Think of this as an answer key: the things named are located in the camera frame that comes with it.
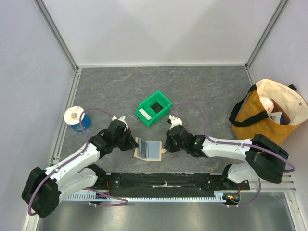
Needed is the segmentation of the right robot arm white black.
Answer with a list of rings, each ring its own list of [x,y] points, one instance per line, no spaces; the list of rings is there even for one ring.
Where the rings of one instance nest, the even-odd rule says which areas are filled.
[[[221,186],[228,190],[256,178],[280,184],[289,156],[287,151],[261,134],[252,139],[224,140],[192,135],[182,125],[174,126],[166,133],[165,149],[171,153],[183,150],[196,158],[240,160],[240,164],[226,165],[220,177]]]

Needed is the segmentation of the beige leather card holder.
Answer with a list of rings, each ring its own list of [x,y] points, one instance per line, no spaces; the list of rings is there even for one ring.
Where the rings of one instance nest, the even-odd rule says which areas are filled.
[[[140,138],[136,137],[135,140],[137,143],[139,143],[139,139]],[[162,146],[162,142],[161,141],[148,141],[148,143],[149,143],[148,159],[141,159],[140,157],[138,157],[138,148],[135,148],[134,157],[139,160],[143,160],[143,161],[161,161],[162,154],[166,152],[166,150]]]

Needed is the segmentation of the green plastic bin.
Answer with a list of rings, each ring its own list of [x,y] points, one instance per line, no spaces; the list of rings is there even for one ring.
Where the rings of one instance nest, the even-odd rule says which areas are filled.
[[[147,127],[150,127],[170,112],[172,104],[173,102],[162,92],[157,91],[138,105],[135,114]],[[152,117],[150,121],[138,111],[140,108]]]

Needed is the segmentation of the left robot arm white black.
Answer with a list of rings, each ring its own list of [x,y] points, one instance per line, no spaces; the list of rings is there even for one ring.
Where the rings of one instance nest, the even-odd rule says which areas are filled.
[[[21,195],[28,204],[28,214],[44,218],[68,196],[91,186],[101,189],[106,183],[106,172],[95,162],[115,148],[127,151],[137,146],[125,117],[113,117],[107,129],[87,139],[69,157],[46,169],[36,167],[29,173]]]

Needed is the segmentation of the dark credit card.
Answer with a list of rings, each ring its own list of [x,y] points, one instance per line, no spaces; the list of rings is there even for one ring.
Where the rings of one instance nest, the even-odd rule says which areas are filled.
[[[144,139],[139,139],[138,143],[138,157],[141,159],[148,159],[149,157],[149,143]]]

